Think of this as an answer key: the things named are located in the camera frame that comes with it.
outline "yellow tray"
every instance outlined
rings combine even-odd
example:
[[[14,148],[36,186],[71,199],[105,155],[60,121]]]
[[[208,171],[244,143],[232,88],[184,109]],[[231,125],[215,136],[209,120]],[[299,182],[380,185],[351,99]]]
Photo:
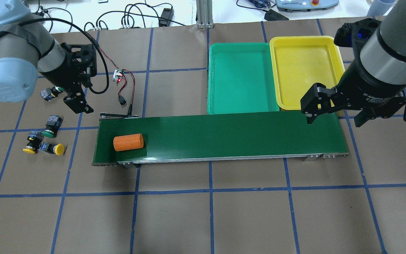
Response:
[[[277,103],[285,110],[300,110],[300,99],[312,84],[332,88],[345,71],[330,36],[275,37],[270,53]]]

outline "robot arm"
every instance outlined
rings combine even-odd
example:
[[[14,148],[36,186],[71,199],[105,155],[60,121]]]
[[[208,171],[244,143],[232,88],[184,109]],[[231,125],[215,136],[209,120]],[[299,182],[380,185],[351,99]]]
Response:
[[[361,110],[355,117],[360,127],[377,117],[391,117],[406,104],[406,0],[400,0],[383,22],[344,24],[335,44],[352,47],[355,59],[338,85],[327,89],[313,84],[300,100],[308,124],[320,114],[351,109]]]
[[[63,101],[75,113],[93,112],[82,85],[92,90],[90,77],[97,73],[96,42],[59,45],[41,24],[32,22],[38,18],[19,0],[0,0],[0,101],[27,100],[39,71],[54,85],[42,92],[45,100],[65,91]]]

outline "green conveyor belt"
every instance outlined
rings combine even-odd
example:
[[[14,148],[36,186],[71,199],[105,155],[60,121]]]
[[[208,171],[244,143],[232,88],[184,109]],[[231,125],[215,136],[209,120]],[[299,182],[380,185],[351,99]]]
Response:
[[[116,152],[113,139],[142,133],[142,149]],[[347,154],[336,114],[306,124],[299,111],[100,121],[93,165]]]

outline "orange cylinder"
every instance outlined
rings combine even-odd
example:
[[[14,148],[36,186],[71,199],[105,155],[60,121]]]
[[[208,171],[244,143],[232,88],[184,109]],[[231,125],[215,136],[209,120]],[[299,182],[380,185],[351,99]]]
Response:
[[[143,148],[141,133],[114,137],[114,149],[117,152]]]

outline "red wire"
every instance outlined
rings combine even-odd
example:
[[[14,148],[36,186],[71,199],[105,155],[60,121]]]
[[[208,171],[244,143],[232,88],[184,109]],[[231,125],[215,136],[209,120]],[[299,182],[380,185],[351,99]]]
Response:
[[[128,69],[122,69],[122,70],[127,71],[131,75],[131,79],[133,80],[133,93],[131,95],[131,104],[133,104],[134,103],[134,91],[136,89],[136,79],[134,78],[134,74],[131,71],[129,71]]]
[[[100,47],[100,50],[101,50],[101,53],[103,53],[103,55],[104,55],[107,59],[109,59],[109,61],[111,61],[111,63],[115,66],[115,68],[119,69],[119,67],[117,66],[117,64],[114,63],[114,61],[113,61],[110,57],[108,57],[108,56],[106,55],[106,53],[103,51],[103,49],[102,49],[101,47]],[[129,71],[128,69],[122,69],[122,70],[123,70],[123,71],[127,71],[127,72],[131,75],[131,79],[133,80],[133,93],[132,93],[132,95],[131,95],[131,104],[133,104],[133,103],[134,103],[134,90],[135,90],[135,88],[136,88],[136,79],[134,78],[133,73],[132,73],[131,71]],[[120,96],[120,94],[121,94],[121,90],[123,90],[123,88],[125,88],[126,85],[128,84],[128,80],[126,79],[126,77],[125,77],[124,74],[123,74],[123,78],[124,78],[124,84],[122,85],[122,87],[121,87],[120,90],[119,90],[119,93],[118,93],[119,96]]]

